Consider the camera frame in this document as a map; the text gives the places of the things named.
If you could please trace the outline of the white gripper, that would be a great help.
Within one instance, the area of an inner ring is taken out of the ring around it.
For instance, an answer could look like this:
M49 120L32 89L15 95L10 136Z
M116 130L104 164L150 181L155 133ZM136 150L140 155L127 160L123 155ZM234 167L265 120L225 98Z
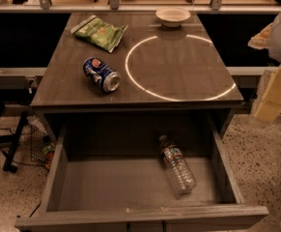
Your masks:
M248 44L254 49L268 49L269 57L281 63L281 12ZM253 102L253 119L259 123L273 122L281 114L281 65L273 72L265 71Z

